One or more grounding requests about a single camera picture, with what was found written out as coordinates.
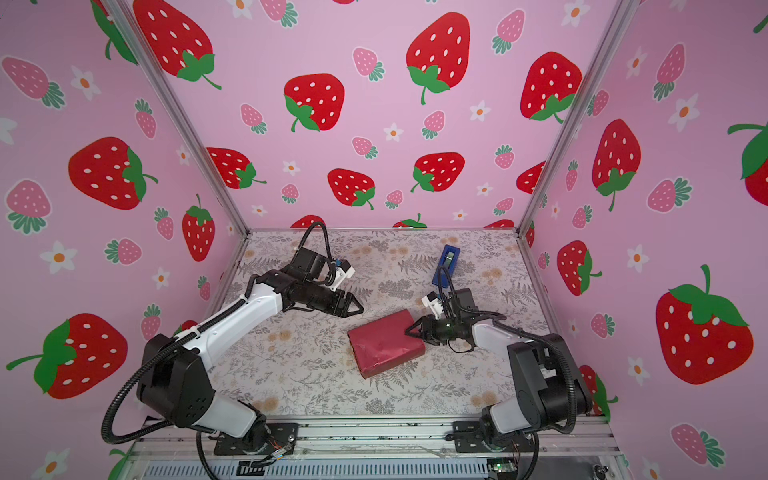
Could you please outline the maroon wrapping paper sheet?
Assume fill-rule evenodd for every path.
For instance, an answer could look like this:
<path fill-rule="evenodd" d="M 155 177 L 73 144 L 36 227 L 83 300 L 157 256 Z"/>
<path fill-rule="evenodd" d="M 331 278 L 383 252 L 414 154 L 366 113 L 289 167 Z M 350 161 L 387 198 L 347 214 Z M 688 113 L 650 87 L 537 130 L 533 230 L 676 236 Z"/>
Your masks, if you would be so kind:
<path fill-rule="evenodd" d="M 400 310 L 347 332 L 363 379 L 370 379 L 425 354 L 424 342 L 405 334 L 413 324 L 411 313 Z"/>

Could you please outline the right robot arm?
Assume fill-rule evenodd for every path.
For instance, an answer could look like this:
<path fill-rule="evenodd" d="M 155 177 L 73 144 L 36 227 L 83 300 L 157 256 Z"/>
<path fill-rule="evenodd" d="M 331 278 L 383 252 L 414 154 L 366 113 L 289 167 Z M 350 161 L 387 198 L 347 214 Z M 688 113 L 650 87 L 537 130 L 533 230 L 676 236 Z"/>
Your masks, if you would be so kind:
<path fill-rule="evenodd" d="M 405 334 L 433 346 L 463 340 L 470 351 L 486 350 L 508 361 L 514 397 L 483 409 L 477 428 L 482 442 L 501 449 L 540 431 L 572 433 L 577 418 L 592 410 L 593 395 L 565 340 L 508 325 L 505 315 L 480 310 L 472 299 L 468 289 L 424 296 L 430 313 Z"/>

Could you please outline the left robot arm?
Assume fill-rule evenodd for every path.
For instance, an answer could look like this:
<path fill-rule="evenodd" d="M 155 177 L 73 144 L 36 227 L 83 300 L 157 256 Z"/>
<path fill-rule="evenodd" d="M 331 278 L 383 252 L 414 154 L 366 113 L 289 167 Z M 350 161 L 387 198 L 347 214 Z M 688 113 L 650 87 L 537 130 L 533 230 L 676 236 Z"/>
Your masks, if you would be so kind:
<path fill-rule="evenodd" d="M 145 362 L 168 355 L 142 374 L 138 400 L 175 427 L 218 432 L 244 451 L 257 452 L 272 436 L 265 415 L 216 392 L 209 370 L 246 334 L 278 314 L 296 310 L 347 318 L 363 313 L 354 294 L 340 288 L 354 273 L 348 260 L 328 261 L 302 247 L 285 267 L 251 276 L 243 294 L 204 323 L 148 342 Z"/>

